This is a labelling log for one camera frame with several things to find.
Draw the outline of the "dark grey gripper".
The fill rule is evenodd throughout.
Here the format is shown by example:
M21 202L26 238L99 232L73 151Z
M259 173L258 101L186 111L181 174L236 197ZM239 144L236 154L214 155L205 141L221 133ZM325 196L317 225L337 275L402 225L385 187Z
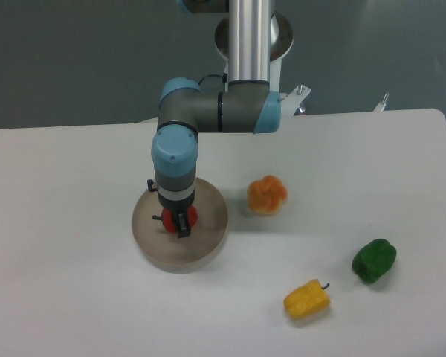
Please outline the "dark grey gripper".
M190 235L190 221L187 212L195 199L195 180L192 182L182 178L164 180L148 179L147 189L157 193L158 201L163 208L176 214L175 229L179 239Z

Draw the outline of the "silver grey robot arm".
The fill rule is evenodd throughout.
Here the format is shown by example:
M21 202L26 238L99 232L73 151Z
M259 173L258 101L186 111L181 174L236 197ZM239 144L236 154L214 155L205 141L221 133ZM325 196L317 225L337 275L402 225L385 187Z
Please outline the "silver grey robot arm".
M279 129L281 97L270 89L273 1L181 1L193 14L227 13L227 90L204 92L177 77L163 87L151 157L155 179L148 188L170 213L179 238L191 233L188 210L195 198L198 135L273 133Z

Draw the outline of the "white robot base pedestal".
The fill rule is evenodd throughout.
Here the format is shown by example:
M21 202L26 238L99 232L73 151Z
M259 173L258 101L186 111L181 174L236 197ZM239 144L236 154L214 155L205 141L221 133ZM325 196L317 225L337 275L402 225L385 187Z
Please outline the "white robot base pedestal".
M214 43L225 68L216 78L223 89L202 89L202 81L176 77L165 83L158 105L158 129L193 132L275 132L280 118L297 113L310 90L279 92L282 59L294 43L290 22L270 1L183 1L191 14L222 13Z

